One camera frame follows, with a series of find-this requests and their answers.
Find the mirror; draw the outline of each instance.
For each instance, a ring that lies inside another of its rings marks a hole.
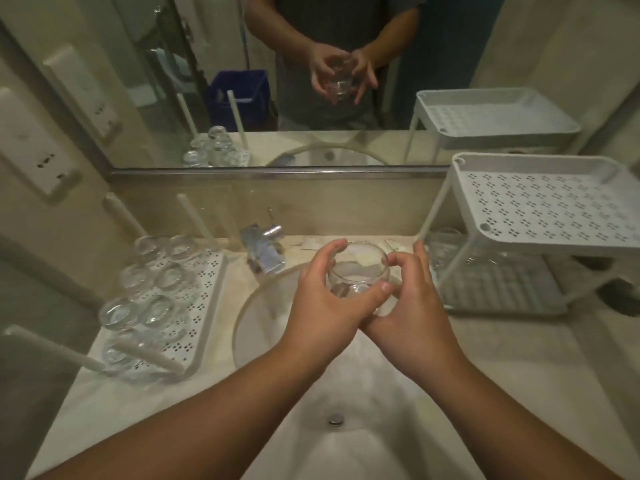
[[[640,81],[632,42],[640,0],[2,0],[0,8],[116,168],[578,154]],[[633,128],[619,125],[618,142]],[[620,145],[597,150],[633,163]]]

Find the sink drain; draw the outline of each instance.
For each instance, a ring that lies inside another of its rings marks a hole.
[[[344,424],[344,416],[340,413],[333,413],[326,421],[329,423],[329,426],[342,426]]]

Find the shirt sleeve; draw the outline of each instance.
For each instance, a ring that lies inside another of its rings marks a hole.
[[[422,5],[427,0],[388,0],[388,9],[391,16],[396,16],[404,11]]]

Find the electrical outlet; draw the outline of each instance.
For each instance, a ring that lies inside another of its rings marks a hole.
[[[107,138],[119,124],[118,115],[76,49],[66,45],[45,60],[44,64],[76,101],[98,134]]]
[[[73,181],[77,168],[11,89],[0,88],[0,153],[46,196]]]

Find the blue container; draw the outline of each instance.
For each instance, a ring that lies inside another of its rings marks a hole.
[[[212,126],[237,131],[227,91],[233,91],[245,130],[260,129],[269,115],[271,91],[263,70],[223,70],[204,91],[202,98]]]

